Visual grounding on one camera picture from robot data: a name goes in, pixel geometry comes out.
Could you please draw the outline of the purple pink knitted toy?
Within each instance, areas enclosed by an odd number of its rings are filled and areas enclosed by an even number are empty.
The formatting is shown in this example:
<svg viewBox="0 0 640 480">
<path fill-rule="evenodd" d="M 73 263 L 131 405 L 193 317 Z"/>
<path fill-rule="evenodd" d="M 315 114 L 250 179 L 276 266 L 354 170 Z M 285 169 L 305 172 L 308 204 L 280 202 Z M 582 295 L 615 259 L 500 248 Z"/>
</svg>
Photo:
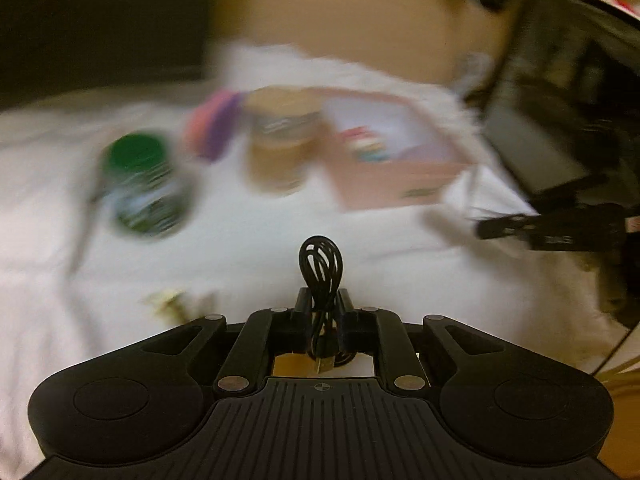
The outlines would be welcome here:
<svg viewBox="0 0 640 480">
<path fill-rule="evenodd" d="M 240 119 L 243 100 L 243 92 L 220 89 L 194 110 L 183 133 L 191 154 L 209 162 L 224 156 Z"/>
</svg>

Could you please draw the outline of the black monitor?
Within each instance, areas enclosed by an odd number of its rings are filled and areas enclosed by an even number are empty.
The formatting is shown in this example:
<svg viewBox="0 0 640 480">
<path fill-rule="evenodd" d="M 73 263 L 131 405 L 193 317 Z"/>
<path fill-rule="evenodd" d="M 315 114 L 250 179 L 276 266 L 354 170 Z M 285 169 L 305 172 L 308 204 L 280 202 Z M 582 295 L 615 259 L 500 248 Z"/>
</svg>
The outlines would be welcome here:
<svg viewBox="0 0 640 480">
<path fill-rule="evenodd" d="M 638 18 L 602 0 L 523 0 L 482 112 L 533 202 L 638 204 Z"/>
</svg>

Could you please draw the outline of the pink cardboard box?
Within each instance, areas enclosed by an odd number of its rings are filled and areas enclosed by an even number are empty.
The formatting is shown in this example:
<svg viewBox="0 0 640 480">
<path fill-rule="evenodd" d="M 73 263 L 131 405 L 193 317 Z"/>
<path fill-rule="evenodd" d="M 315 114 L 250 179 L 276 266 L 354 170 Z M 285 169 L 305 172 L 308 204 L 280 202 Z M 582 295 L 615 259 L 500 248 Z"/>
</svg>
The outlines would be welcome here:
<svg viewBox="0 0 640 480">
<path fill-rule="evenodd" d="M 380 92 L 316 87 L 318 156 L 350 210 L 435 203 L 474 162 L 413 102 Z"/>
</svg>

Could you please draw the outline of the white textured cloth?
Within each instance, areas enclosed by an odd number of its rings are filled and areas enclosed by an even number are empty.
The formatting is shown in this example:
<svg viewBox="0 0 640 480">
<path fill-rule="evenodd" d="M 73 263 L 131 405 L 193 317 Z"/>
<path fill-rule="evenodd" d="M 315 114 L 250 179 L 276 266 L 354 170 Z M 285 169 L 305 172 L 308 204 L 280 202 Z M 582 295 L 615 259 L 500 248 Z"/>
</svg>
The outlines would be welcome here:
<svg viewBox="0 0 640 480">
<path fill-rule="evenodd" d="M 441 203 L 344 211 L 321 170 L 289 196 L 246 182 L 238 136 L 224 159 L 194 164 L 192 214 L 169 236 L 119 232 L 102 209 L 98 158 L 111 140 L 150 128 L 176 138 L 211 82 L 77 92 L 1 115 L 1 474 L 18 479 L 41 458 L 29 429 L 34 389 L 62 368 L 162 332 L 158 296 L 175 290 L 196 312 L 244 320 L 286 307 L 302 279 L 297 252 L 332 238 L 343 282 L 360 306 L 410 322 L 440 313 L 582 370 L 623 327 L 602 313 L 583 258 L 482 242 L 472 222 L 525 204 L 480 140 L 480 125 L 439 86 L 412 84 L 290 47 L 228 44 L 220 82 L 335 86 L 404 96 L 469 150 L 474 166 Z"/>
</svg>

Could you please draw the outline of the green lid glass jar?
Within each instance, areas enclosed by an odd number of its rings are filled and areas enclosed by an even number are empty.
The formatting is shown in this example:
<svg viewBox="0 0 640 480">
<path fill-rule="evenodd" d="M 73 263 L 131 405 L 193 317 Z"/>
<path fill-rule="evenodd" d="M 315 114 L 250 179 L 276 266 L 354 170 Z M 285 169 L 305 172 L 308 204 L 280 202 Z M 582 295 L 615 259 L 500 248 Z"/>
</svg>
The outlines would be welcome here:
<svg viewBox="0 0 640 480">
<path fill-rule="evenodd" d="M 157 131 L 131 131 L 108 144 L 101 176 L 102 198 L 116 226 L 128 233 L 165 236 L 188 216 L 190 179 Z"/>
</svg>

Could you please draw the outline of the tan lid clear jar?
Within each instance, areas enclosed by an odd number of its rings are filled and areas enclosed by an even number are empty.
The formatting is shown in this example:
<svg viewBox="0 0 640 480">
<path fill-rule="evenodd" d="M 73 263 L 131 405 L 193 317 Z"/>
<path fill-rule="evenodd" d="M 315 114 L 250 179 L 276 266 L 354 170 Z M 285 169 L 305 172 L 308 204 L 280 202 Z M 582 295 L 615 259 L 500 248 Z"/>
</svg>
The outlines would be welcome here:
<svg viewBox="0 0 640 480">
<path fill-rule="evenodd" d="M 288 195 L 304 183 L 321 124 L 321 102 L 307 88 L 269 86 L 247 93 L 246 169 L 262 192 Z"/>
</svg>

